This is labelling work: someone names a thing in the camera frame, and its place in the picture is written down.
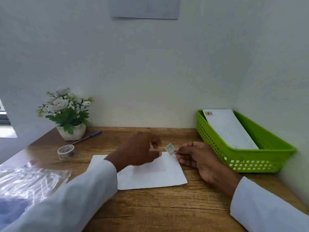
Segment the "green basket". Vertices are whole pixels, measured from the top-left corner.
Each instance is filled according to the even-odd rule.
[[[235,112],[259,150],[228,146],[208,124],[202,110],[197,112],[197,131],[209,143],[223,163],[239,173],[276,173],[295,152],[295,148],[252,120]]]

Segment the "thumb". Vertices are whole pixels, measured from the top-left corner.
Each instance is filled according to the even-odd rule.
[[[180,147],[178,150],[175,150],[179,154],[183,155],[194,155],[198,147],[192,146],[192,147]]]
[[[154,161],[156,158],[160,157],[162,155],[162,152],[159,151],[149,151],[148,152],[148,162]]]

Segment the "white paper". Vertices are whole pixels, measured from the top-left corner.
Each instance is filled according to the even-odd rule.
[[[111,0],[112,17],[178,19],[180,0]]]
[[[209,125],[230,147],[259,149],[231,109],[204,109],[203,113]]]
[[[104,159],[106,156],[93,156],[88,169],[95,167],[94,163],[100,159]],[[117,178],[118,190],[169,187],[187,183],[187,179],[183,174],[176,155],[170,156],[168,152],[163,152],[162,156],[152,163],[124,168],[118,172]]]

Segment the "tape roll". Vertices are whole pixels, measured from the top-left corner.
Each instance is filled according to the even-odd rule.
[[[69,160],[74,156],[74,146],[73,145],[65,145],[60,147],[57,150],[58,156],[60,160]]]

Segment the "wooden desk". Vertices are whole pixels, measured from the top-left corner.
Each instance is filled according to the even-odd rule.
[[[188,141],[201,141],[195,129],[106,128],[91,127],[87,133],[102,134],[76,144],[73,159],[61,161],[57,149],[64,141],[56,129],[51,130],[18,155],[28,154],[39,166],[50,169],[72,169],[70,179],[86,171],[93,155],[109,154],[137,131],[157,134],[164,146],[179,147]],[[188,183],[182,186],[118,191],[104,204],[84,231],[246,231],[229,214],[230,201],[205,183],[196,169],[182,167]],[[299,210],[309,210],[275,175],[246,174],[266,190]]]

